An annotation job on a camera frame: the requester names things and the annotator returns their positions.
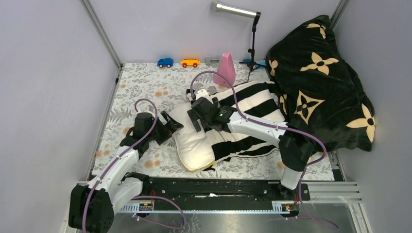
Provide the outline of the white yellow pillow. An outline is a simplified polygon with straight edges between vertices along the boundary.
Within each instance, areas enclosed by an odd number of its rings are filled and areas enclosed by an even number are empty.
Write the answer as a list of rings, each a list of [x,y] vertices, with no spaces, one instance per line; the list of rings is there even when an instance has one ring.
[[[172,134],[177,153],[183,167],[189,172],[195,172],[210,167],[215,163],[215,155],[211,142],[203,130],[197,132],[187,111],[191,104],[183,103],[170,112],[172,119],[183,125],[182,129]]]

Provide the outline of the pink metronome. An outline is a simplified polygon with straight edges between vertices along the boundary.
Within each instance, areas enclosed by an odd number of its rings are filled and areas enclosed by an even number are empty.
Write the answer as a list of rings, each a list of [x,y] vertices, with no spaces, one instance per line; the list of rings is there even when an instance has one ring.
[[[226,88],[234,85],[236,72],[231,53],[225,52],[222,55],[218,64],[217,73],[213,79],[215,84]]]

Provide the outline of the black white striped pillow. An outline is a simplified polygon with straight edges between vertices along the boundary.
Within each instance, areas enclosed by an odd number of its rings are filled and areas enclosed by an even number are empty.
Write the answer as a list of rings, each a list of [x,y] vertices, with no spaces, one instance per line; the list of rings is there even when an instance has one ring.
[[[274,82],[248,82],[234,86],[240,110],[245,114],[266,120],[282,122],[285,120],[275,101]],[[263,140],[241,134],[218,132],[202,128],[211,143],[215,161],[228,160],[230,157],[262,157],[272,153],[276,147]]]

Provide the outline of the silver flashlight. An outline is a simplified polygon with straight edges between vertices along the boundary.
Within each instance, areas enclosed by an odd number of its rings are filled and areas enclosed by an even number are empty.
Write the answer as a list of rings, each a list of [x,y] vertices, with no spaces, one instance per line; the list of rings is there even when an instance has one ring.
[[[230,5],[223,4],[222,2],[218,0],[214,0],[211,3],[211,10],[214,12],[220,12],[220,13],[228,13],[228,14],[233,14],[237,16],[242,16],[242,17],[248,17],[252,18],[253,24],[252,24],[252,47],[248,49],[248,53],[251,55],[251,60],[249,62],[241,62],[241,64],[245,64],[249,68],[249,73],[248,73],[248,78],[247,80],[249,81],[251,73],[253,73],[255,70],[259,68],[265,68],[265,65],[258,64],[255,61],[255,37],[256,37],[256,31],[257,31],[257,24],[260,20],[261,12],[259,11],[250,11]]]

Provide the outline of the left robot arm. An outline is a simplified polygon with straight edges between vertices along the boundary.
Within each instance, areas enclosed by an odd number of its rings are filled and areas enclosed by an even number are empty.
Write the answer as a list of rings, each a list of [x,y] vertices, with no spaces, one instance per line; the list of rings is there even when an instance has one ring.
[[[138,113],[134,126],[120,142],[118,154],[86,185],[76,185],[70,196],[69,222],[72,228],[90,233],[106,233],[114,216],[132,198],[146,199],[154,191],[148,175],[129,172],[149,148],[150,142],[161,145],[184,126],[165,111],[163,124],[151,113]]]

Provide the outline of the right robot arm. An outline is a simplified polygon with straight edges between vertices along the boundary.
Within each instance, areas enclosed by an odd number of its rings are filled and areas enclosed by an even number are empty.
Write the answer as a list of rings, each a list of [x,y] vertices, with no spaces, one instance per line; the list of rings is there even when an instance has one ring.
[[[291,122],[265,120],[252,116],[235,107],[220,106],[218,100],[199,97],[187,114],[197,132],[213,129],[227,133],[245,134],[277,147],[285,165],[279,186],[279,195],[291,200],[298,193],[298,186],[306,170],[308,159],[316,144],[321,141],[301,131]]]

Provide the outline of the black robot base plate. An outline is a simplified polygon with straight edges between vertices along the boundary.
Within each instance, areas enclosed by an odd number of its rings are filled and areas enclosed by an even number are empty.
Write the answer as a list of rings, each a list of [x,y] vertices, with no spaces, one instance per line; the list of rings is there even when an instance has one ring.
[[[143,213],[288,213],[311,199],[308,186],[290,191],[279,181],[148,178],[134,197]]]

